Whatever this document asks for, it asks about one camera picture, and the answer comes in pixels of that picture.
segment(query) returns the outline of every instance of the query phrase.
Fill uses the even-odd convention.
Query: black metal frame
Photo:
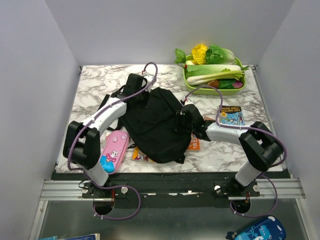
[[[138,190],[142,208],[195,208],[215,207],[228,208],[228,196],[218,197],[214,192],[215,185],[228,184],[236,172],[192,172],[192,173],[116,173],[109,176],[106,186],[128,185]],[[290,178],[288,170],[267,172],[269,178]],[[86,180],[81,173],[56,173],[51,176],[55,181]],[[253,182],[247,188],[250,196],[259,196],[253,191]],[[111,198],[111,191],[101,190],[86,184],[89,188],[83,198]],[[120,188],[115,190],[116,208],[132,209],[137,207],[137,196],[129,189],[126,194]]]

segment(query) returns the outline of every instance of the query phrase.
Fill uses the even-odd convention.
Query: book
[[[222,106],[220,123],[229,125],[245,125],[244,115],[240,106]]]
[[[66,238],[64,240],[100,240],[100,234],[89,234],[85,236],[77,236],[77,237],[72,237],[72,238]]]

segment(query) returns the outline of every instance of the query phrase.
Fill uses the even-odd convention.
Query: robotic arm
[[[199,139],[206,141],[222,141],[243,147],[248,162],[239,170],[229,185],[222,189],[226,195],[241,193],[261,173],[266,172],[283,153],[283,148],[273,137],[260,131],[270,132],[265,124],[256,121],[250,130],[231,129],[217,125],[214,120],[205,121],[193,104],[182,107],[178,114],[178,131],[192,131]]]
[[[103,186],[109,177],[108,173],[99,163],[101,155],[100,136],[115,120],[126,113],[127,107],[134,105],[137,101],[145,97],[148,89],[134,97],[128,98],[128,96],[139,92],[147,83],[147,79],[143,76],[131,73],[123,89],[114,92],[110,96],[105,104],[106,107],[102,107],[83,122],[72,121],[67,128],[62,151],[65,158],[68,158],[77,134],[87,124],[92,122],[79,136],[80,139],[84,138],[84,141],[78,140],[76,142],[71,154],[71,161],[83,168],[85,174],[100,186]]]

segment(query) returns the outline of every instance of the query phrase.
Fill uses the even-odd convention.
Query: gray wall
[[[172,63],[199,43],[257,64],[294,0],[46,0],[83,65]]]
[[[320,1],[295,0],[258,66],[259,82],[320,228]]]
[[[0,8],[0,235],[27,239],[50,177],[79,67],[43,0]]]

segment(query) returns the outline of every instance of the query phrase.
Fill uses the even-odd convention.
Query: yellow flower
[[[207,63],[205,58],[207,50],[208,50],[208,47],[204,44],[198,44],[192,49],[191,54],[196,64],[200,65],[200,64]]]

